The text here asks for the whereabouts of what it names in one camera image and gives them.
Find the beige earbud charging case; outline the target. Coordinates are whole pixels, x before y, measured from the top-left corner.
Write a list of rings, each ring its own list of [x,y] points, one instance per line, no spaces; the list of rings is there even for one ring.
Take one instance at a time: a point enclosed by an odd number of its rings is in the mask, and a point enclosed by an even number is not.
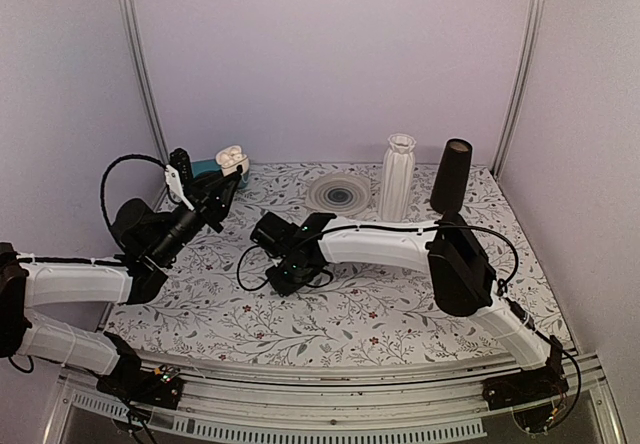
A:
[[[242,169],[242,173],[249,171],[249,158],[239,145],[222,149],[216,154],[215,160],[224,175],[229,175],[238,168]]]

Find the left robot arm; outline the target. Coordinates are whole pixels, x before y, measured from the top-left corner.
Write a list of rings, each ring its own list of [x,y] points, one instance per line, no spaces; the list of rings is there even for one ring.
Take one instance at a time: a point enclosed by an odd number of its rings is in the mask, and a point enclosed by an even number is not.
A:
[[[184,382],[162,365],[145,371],[136,351],[118,335],[88,332],[38,312],[54,303],[138,305],[154,300],[182,249],[204,226],[220,232],[242,170],[210,172],[186,184],[166,170],[180,204],[155,212],[139,198],[118,211],[112,231],[122,254],[101,259],[37,258],[1,245],[1,355],[37,357],[82,368],[98,377],[98,391],[126,402],[174,410]]]

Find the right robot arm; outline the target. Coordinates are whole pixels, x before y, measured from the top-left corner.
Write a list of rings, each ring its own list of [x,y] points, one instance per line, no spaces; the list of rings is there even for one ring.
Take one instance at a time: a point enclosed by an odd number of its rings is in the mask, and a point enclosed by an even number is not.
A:
[[[437,221],[388,224],[312,213],[300,225],[265,214],[250,239],[275,265],[266,272],[272,288],[288,296],[325,273],[330,264],[366,263],[427,273],[437,307],[465,317],[488,332],[515,359],[519,372],[489,378],[483,397],[490,409],[523,405],[565,394],[563,347],[537,331],[531,315],[507,295],[476,233],[455,212]]]

